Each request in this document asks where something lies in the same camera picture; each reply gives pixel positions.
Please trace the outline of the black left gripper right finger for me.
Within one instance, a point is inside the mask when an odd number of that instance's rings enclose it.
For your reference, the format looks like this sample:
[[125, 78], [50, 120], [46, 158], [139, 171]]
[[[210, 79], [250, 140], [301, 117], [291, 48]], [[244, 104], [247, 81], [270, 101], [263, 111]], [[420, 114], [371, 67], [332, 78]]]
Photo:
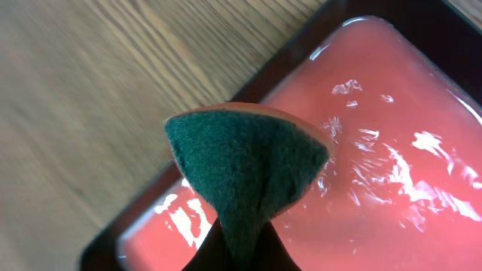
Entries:
[[279, 238], [274, 226], [266, 223], [258, 237], [255, 249], [257, 271], [300, 271]]

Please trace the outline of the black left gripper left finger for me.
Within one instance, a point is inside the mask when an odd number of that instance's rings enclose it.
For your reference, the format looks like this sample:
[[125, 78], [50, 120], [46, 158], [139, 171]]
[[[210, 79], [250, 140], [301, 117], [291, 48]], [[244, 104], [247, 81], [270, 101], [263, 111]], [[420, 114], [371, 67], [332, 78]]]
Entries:
[[217, 218], [196, 254], [182, 271], [229, 271], [232, 259]]

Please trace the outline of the green and pink sponge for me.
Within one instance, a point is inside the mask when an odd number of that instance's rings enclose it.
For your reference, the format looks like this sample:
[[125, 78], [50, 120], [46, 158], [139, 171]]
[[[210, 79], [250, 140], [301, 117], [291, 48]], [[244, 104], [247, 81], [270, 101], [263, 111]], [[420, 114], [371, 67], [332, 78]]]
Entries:
[[180, 172], [214, 208], [238, 269], [253, 260], [261, 228], [304, 196], [333, 153], [314, 125], [254, 103], [187, 111], [165, 132]]

